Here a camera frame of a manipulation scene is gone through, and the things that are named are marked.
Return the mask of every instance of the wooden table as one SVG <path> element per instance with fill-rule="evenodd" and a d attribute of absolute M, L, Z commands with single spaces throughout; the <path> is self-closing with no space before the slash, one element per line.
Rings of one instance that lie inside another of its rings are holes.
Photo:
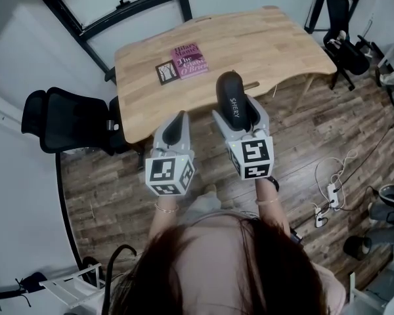
<path fill-rule="evenodd" d="M 197 42 L 209 72 L 160 85 L 155 66 L 171 60 L 170 50 Z M 169 116 L 217 102 L 215 85 L 235 70 L 256 97 L 295 75 L 309 74 L 295 95 L 294 110 L 313 74 L 333 74 L 336 66 L 299 25 L 277 7 L 197 18 L 116 52 L 116 79 L 125 139 L 149 137 Z"/>

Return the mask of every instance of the black office chair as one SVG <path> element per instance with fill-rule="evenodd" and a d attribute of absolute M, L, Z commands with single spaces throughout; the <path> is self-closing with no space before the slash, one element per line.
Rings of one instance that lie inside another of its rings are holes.
<path fill-rule="evenodd" d="M 324 46 L 327 55 L 332 59 L 337 66 L 337 72 L 333 76 L 331 90 L 336 85 L 339 74 L 349 82 L 349 90 L 352 91 L 355 85 L 347 75 L 346 70 L 349 70 L 354 75 L 361 75 L 369 69 L 369 61 L 361 52 L 361 49 L 366 45 L 372 50 L 374 48 L 366 42 L 366 40 L 358 35 L 360 41 L 353 45 L 349 40 L 349 0 L 327 0 L 328 15 L 330 17 L 330 30 L 324 36 Z M 337 48 L 332 43 L 331 39 L 337 39 L 340 31 L 343 30 L 347 37 L 341 41 L 340 48 Z"/>
<path fill-rule="evenodd" d="M 35 91 L 26 100 L 21 131 L 39 137 L 41 149 L 49 154 L 95 147 L 112 156 L 134 149 L 139 155 L 139 170 L 144 168 L 144 147 L 124 139 L 117 97 L 108 110 L 101 99 L 58 87 Z"/>

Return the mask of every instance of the brown hair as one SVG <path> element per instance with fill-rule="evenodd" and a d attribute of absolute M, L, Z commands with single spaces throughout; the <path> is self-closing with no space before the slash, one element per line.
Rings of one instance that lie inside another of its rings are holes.
<path fill-rule="evenodd" d="M 276 225 L 259 219 L 243 219 L 240 225 L 248 281 L 248 291 L 241 289 L 242 313 L 327 314 L 320 278 L 302 248 Z M 150 242 L 133 271 L 115 288 L 112 315 L 184 313 L 175 262 L 192 242 L 181 241 L 185 228 L 174 226 Z"/>

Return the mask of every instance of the book cover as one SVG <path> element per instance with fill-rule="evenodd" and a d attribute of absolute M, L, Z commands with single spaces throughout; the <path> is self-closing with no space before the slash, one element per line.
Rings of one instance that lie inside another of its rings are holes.
<path fill-rule="evenodd" d="M 181 79 L 200 75 L 209 70 L 208 63 L 199 50 L 197 43 L 174 48 L 171 51 L 171 56 Z"/>

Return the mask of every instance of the bracelet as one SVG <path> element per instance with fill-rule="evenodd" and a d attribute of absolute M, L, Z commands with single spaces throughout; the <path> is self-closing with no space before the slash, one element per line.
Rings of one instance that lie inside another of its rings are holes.
<path fill-rule="evenodd" d="M 259 201 L 259 200 L 257 200 L 257 201 L 255 201 L 255 203 L 256 203 L 257 205 L 263 206 L 263 205 L 267 205 L 267 204 L 273 203 L 273 202 L 275 202 L 275 201 L 277 201 L 277 200 L 278 200 L 278 197 L 275 198 L 275 199 L 272 200 L 272 201 Z"/>
<path fill-rule="evenodd" d="M 165 209 L 162 209 L 157 203 L 155 203 L 155 208 L 156 208 L 157 210 L 162 211 L 163 213 L 175 213 L 175 212 L 177 212 L 178 209 L 179 209 L 179 207 L 178 207 L 178 205 L 177 205 L 177 207 L 176 207 L 174 210 L 165 210 Z"/>

